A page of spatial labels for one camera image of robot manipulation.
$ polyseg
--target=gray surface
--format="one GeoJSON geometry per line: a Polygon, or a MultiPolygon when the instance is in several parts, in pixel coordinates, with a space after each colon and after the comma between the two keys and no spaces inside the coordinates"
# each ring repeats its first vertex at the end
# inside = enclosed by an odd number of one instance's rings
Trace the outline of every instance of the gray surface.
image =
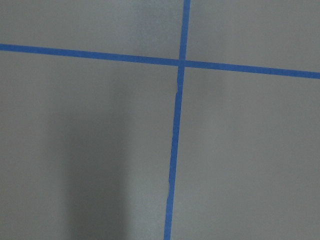
{"type": "Polygon", "coordinates": [[[0,52],[0,239],[162,239],[175,67],[0,52]]]}
{"type": "Polygon", "coordinates": [[[320,81],[186,69],[172,240],[320,236],[320,81]]]}
{"type": "Polygon", "coordinates": [[[192,0],[187,59],[320,72],[318,0],[192,0]]]}
{"type": "Polygon", "coordinates": [[[0,1],[0,43],[178,58],[183,0],[0,1]]]}

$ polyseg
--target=blue stripe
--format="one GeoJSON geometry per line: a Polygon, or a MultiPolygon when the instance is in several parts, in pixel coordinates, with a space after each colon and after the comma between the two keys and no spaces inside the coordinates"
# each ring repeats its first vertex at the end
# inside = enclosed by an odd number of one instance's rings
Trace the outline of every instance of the blue stripe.
{"type": "Polygon", "coordinates": [[[45,55],[65,56],[65,57],[86,58],[86,59],[102,59],[102,60],[111,60],[111,61],[168,65],[168,66],[178,66],[179,64],[179,60],[169,59],[169,58],[133,56],[133,55],[103,53],[103,52],[94,52],[94,51],[80,51],[80,50],[69,50],[69,49],[48,48],[48,47],[38,47],[38,46],[21,46],[21,45],[11,45],[11,44],[0,44],[0,51],[30,53],[30,54],[45,54],[45,55]]]}
{"type": "Polygon", "coordinates": [[[246,66],[246,65],[234,65],[226,63],[214,63],[203,61],[185,61],[185,66],[198,69],[214,69],[224,71],[235,71],[254,74],[268,74],[268,75],[280,75],[289,77],[320,79],[320,72],[314,71],[299,71],[290,69],[270,68],[262,66],[246,66]]]}
{"type": "Polygon", "coordinates": [[[171,158],[170,158],[170,169],[169,169],[169,192],[166,200],[166,211],[165,211],[165,222],[164,222],[164,237],[163,237],[164,240],[171,239],[190,5],[191,5],[191,0],[184,0],[181,39],[180,39],[179,65],[178,65],[178,73],[177,73],[177,92],[175,95],[175,103],[174,103],[171,158]]]}

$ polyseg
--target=blue tape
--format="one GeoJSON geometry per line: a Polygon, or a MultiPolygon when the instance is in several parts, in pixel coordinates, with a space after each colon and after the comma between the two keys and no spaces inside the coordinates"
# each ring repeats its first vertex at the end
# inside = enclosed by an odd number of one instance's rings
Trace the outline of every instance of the blue tape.
{"type": "Polygon", "coordinates": [[[235,71],[235,72],[243,72],[243,73],[268,74],[268,75],[280,75],[280,76],[298,77],[298,78],[320,79],[320,72],[314,72],[314,71],[299,71],[299,70],[270,68],[270,67],[262,67],[262,66],[246,66],[246,65],[234,65],[234,64],[203,62],[203,61],[188,61],[188,60],[185,61],[185,66],[190,68],[198,68],[198,69],[214,69],[214,70],[235,71]]]}
{"type": "Polygon", "coordinates": [[[178,66],[179,64],[179,60],[177,59],[123,55],[123,54],[103,53],[103,52],[94,52],[94,51],[69,50],[69,49],[48,48],[48,47],[38,47],[38,46],[0,44],[0,51],[30,53],[30,54],[45,54],[45,55],[65,56],[65,57],[86,58],[86,59],[101,59],[101,60],[122,61],[122,62],[143,63],[143,64],[156,64],[156,65],[167,65],[167,66],[178,66]]]}
{"type": "Polygon", "coordinates": [[[182,96],[183,96],[183,88],[184,88],[184,77],[185,77],[185,62],[186,62],[186,54],[187,54],[190,5],[191,5],[191,0],[184,0],[181,38],[180,38],[180,50],[179,50],[179,65],[178,65],[178,72],[177,72],[177,92],[175,95],[175,103],[174,103],[174,118],[173,118],[171,157],[170,157],[170,169],[169,169],[169,192],[166,200],[166,210],[165,210],[164,237],[163,237],[164,240],[171,239],[171,228],[172,228],[175,185],[176,185],[176,172],[177,172],[180,118],[181,118],[182,96]]]}

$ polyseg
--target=horizontal blue line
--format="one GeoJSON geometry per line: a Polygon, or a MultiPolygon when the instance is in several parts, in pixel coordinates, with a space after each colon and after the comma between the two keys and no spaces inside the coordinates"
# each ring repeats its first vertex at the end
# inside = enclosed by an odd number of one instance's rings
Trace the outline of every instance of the horizontal blue line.
{"type": "Polygon", "coordinates": [[[186,60],[184,65],[190,68],[198,69],[214,69],[224,71],[235,71],[254,74],[268,74],[268,75],[280,75],[298,78],[320,79],[320,72],[314,71],[299,71],[281,68],[270,68],[262,66],[246,66],[246,65],[234,65],[226,63],[214,63],[204,61],[189,61],[186,60]]]}
{"type": "Polygon", "coordinates": [[[246,66],[246,65],[235,65],[235,64],[227,64],[227,63],[216,63],[216,62],[178,60],[178,59],[170,59],[170,58],[124,55],[124,54],[103,53],[103,52],[94,52],[94,51],[80,51],[80,50],[69,50],[69,49],[48,48],[48,47],[38,47],[38,46],[0,44],[0,51],[30,53],[30,54],[45,54],[45,55],[65,56],[65,57],[86,58],[86,59],[101,59],[101,60],[111,60],[111,61],[121,61],[121,62],[176,66],[176,67],[179,66],[179,63],[184,63],[184,66],[189,68],[213,69],[213,70],[234,71],[234,72],[243,72],[243,73],[320,79],[320,72],[314,72],[314,71],[300,71],[300,70],[262,67],[262,66],[246,66]]]}
{"type": "Polygon", "coordinates": [[[134,56],[134,55],[123,55],[114,53],[103,53],[94,51],[80,51],[80,50],[69,50],[59,48],[48,48],[38,46],[22,46],[22,45],[11,45],[11,44],[0,44],[0,51],[10,51],[19,53],[30,53],[30,54],[45,54],[65,57],[76,57],[86,59],[101,59],[131,63],[143,63],[143,64],[156,64],[156,65],[167,65],[167,66],[178,66],[179,60],[149,56],[134,56]]]}

